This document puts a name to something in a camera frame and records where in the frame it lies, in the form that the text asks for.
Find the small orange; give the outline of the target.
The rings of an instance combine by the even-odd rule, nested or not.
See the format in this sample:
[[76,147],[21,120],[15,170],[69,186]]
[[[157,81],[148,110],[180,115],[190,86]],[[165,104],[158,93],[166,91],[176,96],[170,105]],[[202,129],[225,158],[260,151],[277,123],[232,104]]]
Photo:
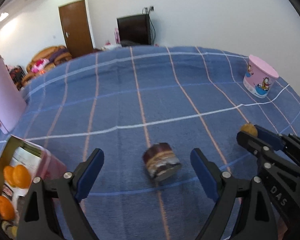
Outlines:
[[13,180],[16,187],[28,189],[31,185],[32,177],[25,166],[17,165],[14,167]]
[[4,179],[8,182],[8,184],[11,187],[15,187],[15,183],[13,180],[13,171],[14,171],[14,167],[10,165],[5,166],[3,169]]

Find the large orange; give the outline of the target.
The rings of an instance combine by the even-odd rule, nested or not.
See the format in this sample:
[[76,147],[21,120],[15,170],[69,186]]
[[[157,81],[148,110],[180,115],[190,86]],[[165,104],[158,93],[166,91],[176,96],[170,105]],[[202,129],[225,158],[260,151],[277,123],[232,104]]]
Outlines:
[[0,196],[0,217],[3,220],[12,221],[15,219],[15,210],[8,198]]

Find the cut purple sugarcane piece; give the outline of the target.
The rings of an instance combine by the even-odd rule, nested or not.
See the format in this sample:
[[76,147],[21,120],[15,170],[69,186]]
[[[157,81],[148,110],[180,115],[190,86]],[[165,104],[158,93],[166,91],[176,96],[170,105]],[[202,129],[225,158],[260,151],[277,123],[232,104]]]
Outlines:
[[150,178],[157,182],[171,177],[181,169],[179,158],[166,142],[152,145],[142,158]]

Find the pink electric kettle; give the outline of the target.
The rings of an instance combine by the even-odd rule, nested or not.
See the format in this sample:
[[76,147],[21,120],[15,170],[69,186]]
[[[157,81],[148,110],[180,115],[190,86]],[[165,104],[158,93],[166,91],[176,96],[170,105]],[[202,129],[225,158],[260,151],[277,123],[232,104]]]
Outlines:
[[0,129],[4,134],[14,130],[26,106],[26,101],[13,83],[0,56]]

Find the black television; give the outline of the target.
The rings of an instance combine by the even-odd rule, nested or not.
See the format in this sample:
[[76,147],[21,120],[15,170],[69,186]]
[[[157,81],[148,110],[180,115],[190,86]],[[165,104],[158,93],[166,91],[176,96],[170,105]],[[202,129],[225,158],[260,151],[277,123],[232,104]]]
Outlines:
[[117,18],[117,27],[123,47],[152,44],[149,14]]

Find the paper leaflet in tin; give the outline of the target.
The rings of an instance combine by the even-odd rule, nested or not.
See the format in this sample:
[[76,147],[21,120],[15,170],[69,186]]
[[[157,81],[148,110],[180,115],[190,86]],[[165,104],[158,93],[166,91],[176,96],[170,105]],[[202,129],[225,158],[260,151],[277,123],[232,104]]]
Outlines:
[[[17,165],[23,165],[25,166],[31,177],[32,180],[38,170],[39,164],[41,162],[41,156],[40,153],[35,153],[34,151],[29,150],[28,148],[22,148],[22,147],[18,147],[13,155],[12,155],[12,159],[10,161],[9,164],[10,166],[17,166]],[[12,203],[12,205],[17,208],[18,206],[18,199],[23,198],[27,192],[28,189],[21,189],[18,187],[11,187],[8,182],[6,180],[4,180],[4,185],[2,188],[2,195],[5,196],[6,198],[8,198],[10,200],[10,202]]]

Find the wall power socket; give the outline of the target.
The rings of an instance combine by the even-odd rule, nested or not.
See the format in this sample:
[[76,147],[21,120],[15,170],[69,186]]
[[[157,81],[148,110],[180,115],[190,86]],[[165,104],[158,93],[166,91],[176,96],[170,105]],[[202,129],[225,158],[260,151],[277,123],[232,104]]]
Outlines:
[[154,7],[151,5],[149,7],[144,7],[142,10],[143,14],[149,14],[150,12],[154,11]]

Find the small yellow-brown fruit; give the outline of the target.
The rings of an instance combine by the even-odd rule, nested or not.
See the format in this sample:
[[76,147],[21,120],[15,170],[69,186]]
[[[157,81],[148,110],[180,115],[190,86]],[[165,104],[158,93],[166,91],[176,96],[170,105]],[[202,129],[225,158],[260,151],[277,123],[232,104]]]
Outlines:
[[257,128],[251,123],[246,123],[246,124],[242,125],[240,128],[240,131],[246,132],[254,137],[258,136]]

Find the blue plaid tablecloth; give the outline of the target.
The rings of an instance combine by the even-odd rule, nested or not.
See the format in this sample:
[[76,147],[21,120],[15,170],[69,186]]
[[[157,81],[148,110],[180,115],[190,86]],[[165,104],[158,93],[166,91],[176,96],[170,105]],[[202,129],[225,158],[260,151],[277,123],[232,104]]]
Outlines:
[[[100,239],[195,239],[213,208],[190,163],[200,148],[236,178],[257,173],[239,146],[246,123],[300,136],[300,95],[279,78],[265,98],[243,85],[248,57],[202,47],[126,47],[89,54],[33,79],[12,131],[73,171],[94,149],[104,166],[83,200]],[[157,182],[143,162],[168,143],[181,162]]]

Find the pink cartoon cup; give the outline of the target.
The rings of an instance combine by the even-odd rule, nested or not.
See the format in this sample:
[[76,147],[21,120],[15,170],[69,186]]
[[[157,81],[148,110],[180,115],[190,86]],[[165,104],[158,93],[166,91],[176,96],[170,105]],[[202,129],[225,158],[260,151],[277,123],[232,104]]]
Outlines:
[[266,61],[249,55],[243,85],[251,94],[258,98],[265,98],[278,78],[277,71]]

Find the brown wooden door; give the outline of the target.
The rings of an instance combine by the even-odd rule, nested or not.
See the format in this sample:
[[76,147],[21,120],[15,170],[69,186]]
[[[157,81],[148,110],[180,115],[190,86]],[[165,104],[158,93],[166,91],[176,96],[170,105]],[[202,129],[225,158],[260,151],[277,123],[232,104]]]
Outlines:
[[58,8],[63,35],[72,57],[93,52],[85,0],[79,0]]

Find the pink tin box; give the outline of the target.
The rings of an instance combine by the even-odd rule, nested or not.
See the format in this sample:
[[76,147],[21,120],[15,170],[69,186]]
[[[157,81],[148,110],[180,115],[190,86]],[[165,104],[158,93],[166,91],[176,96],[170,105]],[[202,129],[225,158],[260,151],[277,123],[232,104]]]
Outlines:
[[32,180],[59,178],[66,166],[42,146],[10,136],[0,156],[0,239],[13,239],[1,228],[9,219],[18,223]]

